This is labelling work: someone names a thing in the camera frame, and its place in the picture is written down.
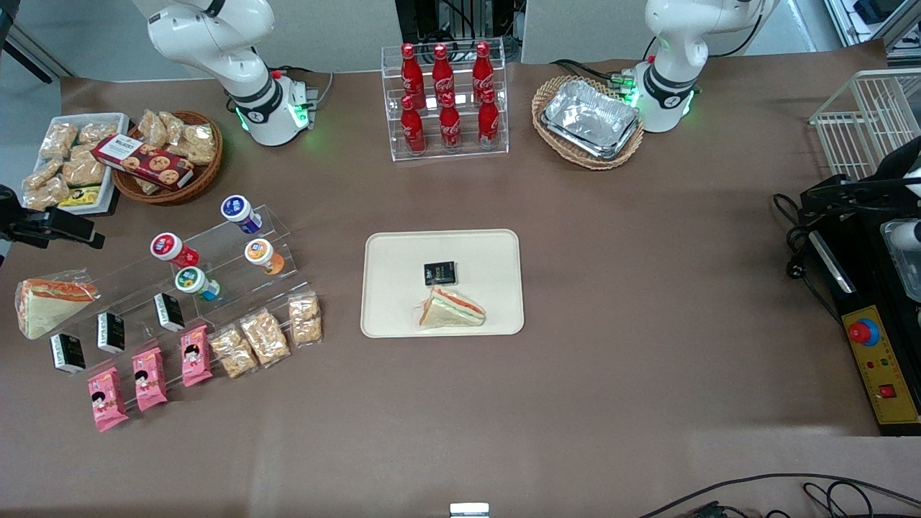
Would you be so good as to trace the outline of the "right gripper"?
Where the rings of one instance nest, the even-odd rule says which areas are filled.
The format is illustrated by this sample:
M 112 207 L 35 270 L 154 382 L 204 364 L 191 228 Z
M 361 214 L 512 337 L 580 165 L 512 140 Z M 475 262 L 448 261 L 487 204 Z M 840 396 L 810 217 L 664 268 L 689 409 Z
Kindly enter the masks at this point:
M 1 234 L 9 242 L 47 249 L 62 240 L 100 250 L 106 237 L 94 230 L 94 223 L 73 214 L 51 214 L 48 210 L 26 209 L 8 186 L 1 186 Z

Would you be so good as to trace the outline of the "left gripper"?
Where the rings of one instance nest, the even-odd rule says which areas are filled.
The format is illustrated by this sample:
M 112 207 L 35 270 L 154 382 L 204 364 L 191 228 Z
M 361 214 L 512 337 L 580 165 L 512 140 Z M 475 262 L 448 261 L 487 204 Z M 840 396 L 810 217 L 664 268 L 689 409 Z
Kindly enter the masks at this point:
M 797 219 L 819 219 L 859 211 L 893 209 L 904 217 L 918 217 L 920 204 L 920 137 L 901 145 L 879 163 L 875 181 L 852 181 L 832 175 L 802 192 Z M 853 198 L 873 198 L 872 203 Z

